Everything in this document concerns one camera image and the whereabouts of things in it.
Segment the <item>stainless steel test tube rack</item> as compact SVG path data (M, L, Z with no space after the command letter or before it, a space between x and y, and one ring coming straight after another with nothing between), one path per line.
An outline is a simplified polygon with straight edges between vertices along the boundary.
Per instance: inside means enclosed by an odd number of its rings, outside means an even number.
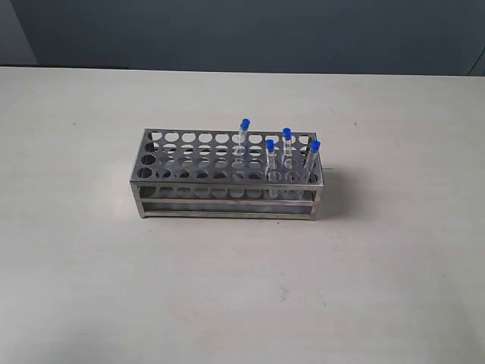
M315 133L292 133L293 168L283 166L283 132L247 133L243 168L234 162L238 130L144 130L130 176L138 213L148 217L314 220L324 192L320 156L303 174ZM274 141L275 181L266 140Z

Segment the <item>blue-capped tube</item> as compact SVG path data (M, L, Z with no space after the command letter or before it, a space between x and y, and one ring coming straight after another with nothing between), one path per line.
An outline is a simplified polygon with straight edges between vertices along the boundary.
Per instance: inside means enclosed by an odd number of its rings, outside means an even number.
M274 170L276 168L276 159L274 151L274 141L272 139L266 140L266 156L267 156L267 179L268 182L275 181Z
M286 169L293 168L293 148L292 148L292 131L290 128L283 129L283 166Z
M311 141L310 149L308 151L305 163L303 165L303 168L304 168L303 177L305 181L307 181L310 178L310 175L314 170L316 159L319 154L320 145L321 145L321 142L318 140Z
M234 165L236 168L243 168L245 163L245 155L246 155L246 139L247 133L249 130L251 121L248 118L243 118L238 132L238 141L235 145L234 154L236 156L236 160Z

